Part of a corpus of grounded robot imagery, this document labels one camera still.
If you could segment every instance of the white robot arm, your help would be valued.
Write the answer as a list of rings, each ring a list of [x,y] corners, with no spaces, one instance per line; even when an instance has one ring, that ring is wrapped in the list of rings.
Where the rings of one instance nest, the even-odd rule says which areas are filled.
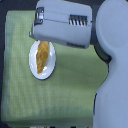
[[[108,76],[94,98],[93,128],[128,128],[128,2],[106,0],[97,13],[96,34],[94,20],[87,5],[40,0],[29,36],[78,48],[93,44],[109,60]]]

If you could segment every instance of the green cloth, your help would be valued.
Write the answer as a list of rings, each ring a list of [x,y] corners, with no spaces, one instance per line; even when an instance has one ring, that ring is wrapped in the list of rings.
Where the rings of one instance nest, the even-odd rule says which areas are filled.
[[[36,79],[29,68],[33,20],[34,11],[7,13],[1,120],[9,126],[92,125],[93,99],[107,65],[93,46],[85,50],[53,43],[54,72]]]

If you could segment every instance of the green towel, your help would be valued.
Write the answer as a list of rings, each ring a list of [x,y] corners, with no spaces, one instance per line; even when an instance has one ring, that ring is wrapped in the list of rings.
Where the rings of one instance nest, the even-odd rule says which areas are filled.
[[[92,125],[93,99],[107,65],[93,46],[76,49],[53,43],[54,72],[46,80],[36,79],[29,68],[33,21],[34,11],[9,11],[6,17],[2,121],[9,126]]]

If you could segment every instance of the fried food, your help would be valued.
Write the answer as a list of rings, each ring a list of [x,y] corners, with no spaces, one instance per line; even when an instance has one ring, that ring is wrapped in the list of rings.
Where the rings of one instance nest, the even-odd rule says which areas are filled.
[[[41,73],[46,60],[48,58],[49,43],[47,41],[40,41],[38,45],[38,51],[36,54],[37,73]]]

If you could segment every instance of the plate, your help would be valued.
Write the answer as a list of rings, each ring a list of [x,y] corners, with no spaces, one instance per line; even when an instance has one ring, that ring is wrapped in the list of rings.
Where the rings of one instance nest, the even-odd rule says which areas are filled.
[[[37,73],[37,64],[36,64],[36,54],[37,54],[37,49],[40,41],[35,41],[34,44],[32,45],[29,53],[29,66],[32,74],[41,80],[44,80],[48,78],[51,73],[54,70],[55,67],[55,62],[56,62],[56,54],[55,54],[55,49],[52,45],[51,42],[49,42],[49,52],[48,52],[48,59],[45,63],[44,69],[42,70],[41,73]]]

